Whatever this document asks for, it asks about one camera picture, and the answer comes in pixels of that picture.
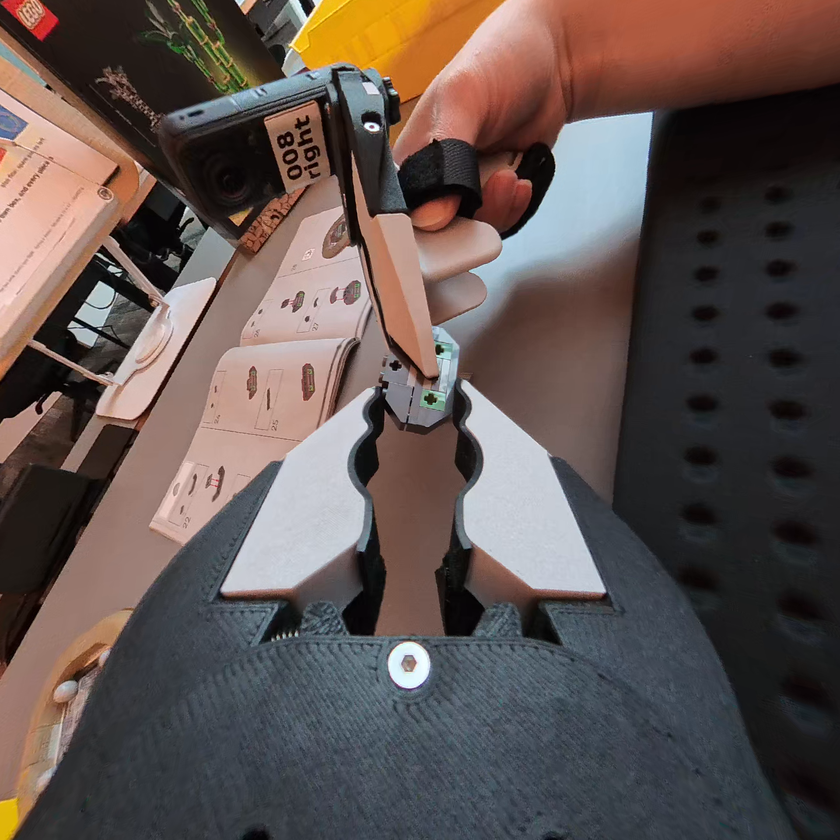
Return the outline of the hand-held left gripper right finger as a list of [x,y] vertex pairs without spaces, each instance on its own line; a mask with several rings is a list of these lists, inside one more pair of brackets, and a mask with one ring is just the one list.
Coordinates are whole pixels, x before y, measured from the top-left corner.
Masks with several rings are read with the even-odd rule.
[[549,451],[472,384],[453,393],[465,480],[436,570],[444,632],[468,636],[496,604],[524,631],[544,604],[608,606],[606,585]]

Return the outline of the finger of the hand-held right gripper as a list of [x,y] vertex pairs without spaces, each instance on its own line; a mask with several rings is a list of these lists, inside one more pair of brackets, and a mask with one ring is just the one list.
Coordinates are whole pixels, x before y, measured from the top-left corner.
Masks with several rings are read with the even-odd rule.
[[429,380],[438,362],[413,225],[406,215],[361,216],[368,278],[387,346]]

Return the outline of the person's right forearm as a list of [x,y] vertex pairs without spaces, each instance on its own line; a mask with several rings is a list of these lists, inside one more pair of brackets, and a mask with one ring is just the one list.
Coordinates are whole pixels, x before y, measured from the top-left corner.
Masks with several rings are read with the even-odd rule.
[[568,120],[836,85],[838,1],[568,2]]

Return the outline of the black toy set box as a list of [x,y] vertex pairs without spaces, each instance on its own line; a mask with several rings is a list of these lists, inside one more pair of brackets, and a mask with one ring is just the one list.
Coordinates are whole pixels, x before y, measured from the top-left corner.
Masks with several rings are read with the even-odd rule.
[[2,1],[1,26],[50,86],[177,193],[157,138],[163,117],[283,78],[233,1]]

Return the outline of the person's right hand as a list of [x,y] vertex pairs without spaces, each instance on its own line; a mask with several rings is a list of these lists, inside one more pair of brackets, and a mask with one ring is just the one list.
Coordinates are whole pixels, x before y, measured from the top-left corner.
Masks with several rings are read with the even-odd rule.
[[553,145],[574,110],[574,19],[581,2],[508,1],[440,71],[400,134],[395,161],[434,141],[477,152]]

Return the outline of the white document stand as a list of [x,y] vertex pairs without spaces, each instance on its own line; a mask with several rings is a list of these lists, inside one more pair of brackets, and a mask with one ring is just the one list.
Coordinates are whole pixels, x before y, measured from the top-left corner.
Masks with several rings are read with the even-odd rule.
[[[2,374],[7,373],[24,349],[38,351],[105,386],[97,414],[130,421],[150,406],[215,292],[216,279],[208,277],[187,285],[184,290],[160,294],[112,235],[123,206],[118,194],[107,188],[112,195],[109,206],[84,233],[74,237],[69,255],[47,277],[44,289],[36,292],[34,299],[21,309],[5,311],[5,318],[1,314]],[[100,248],[105,248],[126,270],[153,309],[139,338],[113,374],[95,374],[35,338],[48,315]]]

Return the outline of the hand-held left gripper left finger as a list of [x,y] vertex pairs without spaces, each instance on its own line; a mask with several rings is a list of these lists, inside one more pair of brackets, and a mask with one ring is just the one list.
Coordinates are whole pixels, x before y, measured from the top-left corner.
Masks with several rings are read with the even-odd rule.
[[367,486],[379,466],[384,395],[356,396],[283,459],[221,585],[227,600],[332,603],[350,633],[373,635],[385,563]]

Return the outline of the printed paper sheet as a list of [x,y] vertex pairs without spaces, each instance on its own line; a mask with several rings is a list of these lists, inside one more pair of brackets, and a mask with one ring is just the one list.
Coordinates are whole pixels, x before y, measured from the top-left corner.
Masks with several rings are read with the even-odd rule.
[[1,93],[1,305],[15,312],[42,291],[74,237],[112,201],[116,162]]

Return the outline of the yellow plastic bin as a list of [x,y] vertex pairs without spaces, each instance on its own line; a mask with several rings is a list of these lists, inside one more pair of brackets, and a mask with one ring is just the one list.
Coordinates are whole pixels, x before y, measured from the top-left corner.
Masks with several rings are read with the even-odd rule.
[[292,40],[290,77],[347,63],[390,77],[403,101],[421,96],[501,1],[323,1]]

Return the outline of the open building instruction booklet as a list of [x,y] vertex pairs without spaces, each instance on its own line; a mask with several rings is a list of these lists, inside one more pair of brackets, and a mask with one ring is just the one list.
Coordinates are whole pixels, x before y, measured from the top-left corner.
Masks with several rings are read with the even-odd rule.
[[201,421],[150,529],[183,545],[322,425],[370,314],[343,211],[304,218],[239,345],[217,363]]

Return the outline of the grey desk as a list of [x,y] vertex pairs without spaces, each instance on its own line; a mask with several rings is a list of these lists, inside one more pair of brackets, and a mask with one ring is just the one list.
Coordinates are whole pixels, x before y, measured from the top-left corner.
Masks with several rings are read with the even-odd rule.
[[[476,388],[608,501],[652,120],[643,113],[565,127],[539,212],[478,270],[487,299],[446,324]],[[29,721],[58,656],[102,618],[136,605],[179,549],[149,525],[216,364],[238,344],[301,220],[337,203],[332,183],[307,193],[256,256],[234,255],[213,232],[202,242],[211,245],[210,274],[230,257],[224,282],[3,673],[3,800],[16,795]],[[462,486],[455,440],[451,424],[416,435],[386,420],[369,485],[386,565],[379,634],[442,632],[434,571]]]

